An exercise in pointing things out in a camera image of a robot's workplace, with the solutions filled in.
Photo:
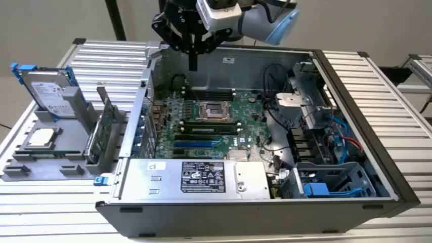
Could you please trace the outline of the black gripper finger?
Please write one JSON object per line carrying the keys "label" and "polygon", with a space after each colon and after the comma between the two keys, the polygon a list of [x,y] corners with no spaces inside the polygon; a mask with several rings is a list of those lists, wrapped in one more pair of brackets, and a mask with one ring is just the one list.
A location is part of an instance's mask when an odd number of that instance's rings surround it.
{"label": "black gripper finger", "polygon": [[198,34],[194,38],[194,71],[198,70],[198,56],[210,54],[219,45],[228,39],[232,34],[232,29],[222,29],[203,40],[203,34]]}
{"label": "black gripper finger", "polygon": [[170,19],[170,15],[167,15],[166,12],[162,12],[155,16],[151,27],[171,48],[188,55],[188,68],[190,71],[194,71],[194,43],[191,34],[184,28],[186,18],[183,17],[183,14],[180,14],[175,20],[180,21],[180,27],[183,29],[180,30],[180,34],[178,34],[172,29],[171,24],[175,22]]}

